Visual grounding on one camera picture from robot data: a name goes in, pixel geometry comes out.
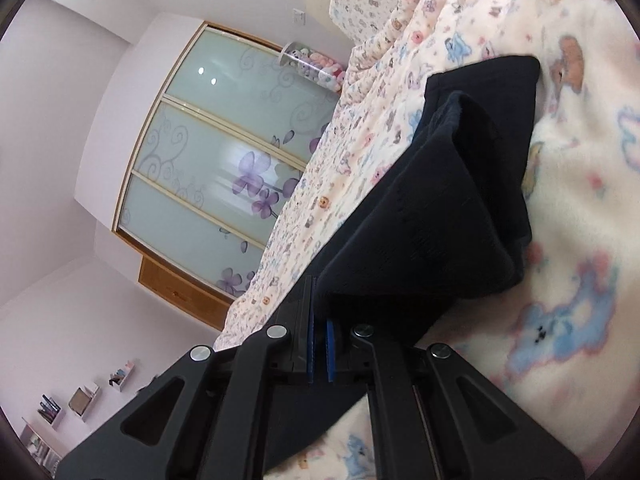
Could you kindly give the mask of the dark navy pants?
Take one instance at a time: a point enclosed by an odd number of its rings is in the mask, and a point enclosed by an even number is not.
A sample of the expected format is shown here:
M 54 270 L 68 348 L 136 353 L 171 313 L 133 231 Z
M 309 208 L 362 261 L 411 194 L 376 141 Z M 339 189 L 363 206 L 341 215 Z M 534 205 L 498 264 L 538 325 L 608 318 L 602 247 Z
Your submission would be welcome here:
M 522 280 L 539 76 L 536 58 L 517 55 L 431 76 L 411 144 L 298 278 L 314 279 L 317 440 L 358 405 L 369 420 L 364 389 L 326 374 L 326 323 L 418 348 L 458 302 Z

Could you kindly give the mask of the cartoon animal print fleece blanket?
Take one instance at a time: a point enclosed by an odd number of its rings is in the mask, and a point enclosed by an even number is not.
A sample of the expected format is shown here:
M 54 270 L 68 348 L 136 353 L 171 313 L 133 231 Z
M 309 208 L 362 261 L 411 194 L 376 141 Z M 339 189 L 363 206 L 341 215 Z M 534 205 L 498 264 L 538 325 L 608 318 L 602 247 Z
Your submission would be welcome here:
M 217 351 L 297 314 L 268 479 L 608 474 L 639 407 L 639 39 L 617 0 L 396 0 Z

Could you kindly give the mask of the white bookshelf unit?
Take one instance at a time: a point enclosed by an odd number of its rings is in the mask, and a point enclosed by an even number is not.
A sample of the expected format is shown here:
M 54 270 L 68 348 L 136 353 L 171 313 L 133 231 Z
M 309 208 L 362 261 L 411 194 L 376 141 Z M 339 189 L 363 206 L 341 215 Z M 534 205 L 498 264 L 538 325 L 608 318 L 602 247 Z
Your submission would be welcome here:
M 62 455 L 26 419 L 18 438 L 35 463 L 54 479 L 58 473 Z

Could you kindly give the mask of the floral glass sliding wardrobe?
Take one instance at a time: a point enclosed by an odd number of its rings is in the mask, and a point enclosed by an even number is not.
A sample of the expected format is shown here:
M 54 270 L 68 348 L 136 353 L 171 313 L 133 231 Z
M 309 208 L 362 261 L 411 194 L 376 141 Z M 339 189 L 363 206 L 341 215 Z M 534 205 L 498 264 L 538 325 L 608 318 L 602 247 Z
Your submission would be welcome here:
M 205 24 L 134 144 L 115 233 L 139 283 L 213 328 L 247 291 L 339 93 L 279 64 L 284 46 Z

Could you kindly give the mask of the clear tube of plush toys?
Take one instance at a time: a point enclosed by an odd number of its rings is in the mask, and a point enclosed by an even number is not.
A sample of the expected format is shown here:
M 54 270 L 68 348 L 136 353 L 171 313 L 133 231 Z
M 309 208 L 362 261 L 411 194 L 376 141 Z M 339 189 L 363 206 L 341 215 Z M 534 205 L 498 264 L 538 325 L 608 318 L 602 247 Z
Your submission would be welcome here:
M 323 89 L 340 93 L 345 79 L 345 69 L 333 58 L 292 41 L 280 52 L 279 64 L 291 67 L 299 76 L 318 84 Z

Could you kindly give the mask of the white wall shelf box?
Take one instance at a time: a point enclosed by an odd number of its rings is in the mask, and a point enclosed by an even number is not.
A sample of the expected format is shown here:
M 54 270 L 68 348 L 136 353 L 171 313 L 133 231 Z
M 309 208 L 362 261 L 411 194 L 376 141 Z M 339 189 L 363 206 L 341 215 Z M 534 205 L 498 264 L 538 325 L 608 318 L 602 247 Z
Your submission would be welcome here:
M 111 373 L 110 376 L 108 376 L 108 385 L 118 392 L 122 392 L 124 385 L 126 385 L 126 382 L 131 373 L 134 371 L 135 367 L 136 364 L 134 364 L 134 361 L 127 361 L 122 367 L 119 367 L 117 370 Z

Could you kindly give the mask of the white wall shelf with frame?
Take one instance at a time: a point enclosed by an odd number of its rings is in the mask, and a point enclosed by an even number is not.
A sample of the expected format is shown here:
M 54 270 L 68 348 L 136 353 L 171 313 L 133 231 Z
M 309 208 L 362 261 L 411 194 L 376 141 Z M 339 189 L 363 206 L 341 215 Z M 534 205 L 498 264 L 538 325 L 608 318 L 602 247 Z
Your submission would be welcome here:
M 100 391 L 100 386 L 95 382 L 79 386 L 67 402 L 68 409 L 81 420 L 85 420 Z

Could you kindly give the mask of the white wall shelf with books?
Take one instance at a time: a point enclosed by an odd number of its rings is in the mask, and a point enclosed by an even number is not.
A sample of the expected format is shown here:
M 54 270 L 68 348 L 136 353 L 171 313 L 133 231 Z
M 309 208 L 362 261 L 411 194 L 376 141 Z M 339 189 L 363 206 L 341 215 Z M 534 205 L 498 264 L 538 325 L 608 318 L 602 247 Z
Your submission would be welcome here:
M 37 408 L 39 416 L 52 428 L 56 428 L 62 420 L 63 410 L 50 396 L 43 394 L 40 396 Z

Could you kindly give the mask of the white wall switch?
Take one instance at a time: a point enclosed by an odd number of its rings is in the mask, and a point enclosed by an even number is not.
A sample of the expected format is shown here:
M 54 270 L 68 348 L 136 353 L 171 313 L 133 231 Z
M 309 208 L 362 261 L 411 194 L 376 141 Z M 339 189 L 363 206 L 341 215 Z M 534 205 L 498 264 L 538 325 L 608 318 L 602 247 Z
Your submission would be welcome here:
M 294 9 L 293 10 L 293 23 L 296 26 L 304 26 L 305 25 L 306 14 L 302 10 Z

